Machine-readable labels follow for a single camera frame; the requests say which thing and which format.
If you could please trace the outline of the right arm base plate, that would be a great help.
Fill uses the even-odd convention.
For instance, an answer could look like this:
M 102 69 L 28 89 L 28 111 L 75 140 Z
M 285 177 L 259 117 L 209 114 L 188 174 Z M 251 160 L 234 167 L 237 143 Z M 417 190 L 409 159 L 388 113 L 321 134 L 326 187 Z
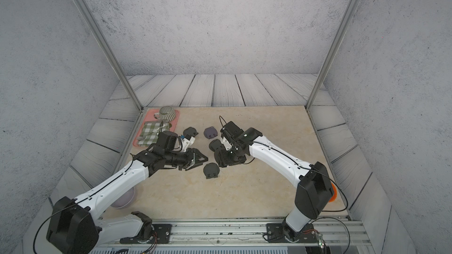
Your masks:
M 292 230 L 284 223 L 268 223 L 262 237 L 269 243 L 317 243 L 319 241 L 317 231 L 310 223 L 299 232 Z

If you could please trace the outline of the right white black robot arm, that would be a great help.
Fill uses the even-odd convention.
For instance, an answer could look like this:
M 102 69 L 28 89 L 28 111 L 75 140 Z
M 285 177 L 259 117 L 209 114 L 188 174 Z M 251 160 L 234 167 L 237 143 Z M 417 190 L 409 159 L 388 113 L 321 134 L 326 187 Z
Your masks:
M 220 132 L 221 139 L 209 144 L 219 167 L 244 164 L 248 155 L 263 161 L 296 187 L 295 207 L 282 222 L 282 235 L 289 242 L 297 242 L 306 224 L 319 217 L 335 194 L 326 166 L 290 155 L 254 128 L 244 131 L 230 121 Z

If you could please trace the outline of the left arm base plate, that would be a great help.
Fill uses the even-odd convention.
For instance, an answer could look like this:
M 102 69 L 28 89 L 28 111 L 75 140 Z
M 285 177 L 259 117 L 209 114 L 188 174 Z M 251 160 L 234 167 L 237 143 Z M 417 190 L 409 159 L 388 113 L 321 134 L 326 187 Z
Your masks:
M 146 223 L 135 236 L 120 239 L 121 244 L 168 244 L 170 241 L 172 224 Z

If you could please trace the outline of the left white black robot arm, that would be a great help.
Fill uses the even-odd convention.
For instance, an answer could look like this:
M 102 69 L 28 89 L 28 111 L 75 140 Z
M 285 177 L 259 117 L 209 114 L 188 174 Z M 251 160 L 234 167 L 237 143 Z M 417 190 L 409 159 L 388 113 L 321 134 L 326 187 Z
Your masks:
M 133 156 L 131 163 L 95 188 L 74 199 L 61 198 L 49 217 L 47 241 L 64 254 L 87 254 L 96 246 L 122 238 L 157 243 L 152 219 L 136 211 L 117 219 L 101 220 L 115 201 L 162 169 L 188 171 L 208 157 L 192 148 L 193 141 L 164 131 L 156 143 Z

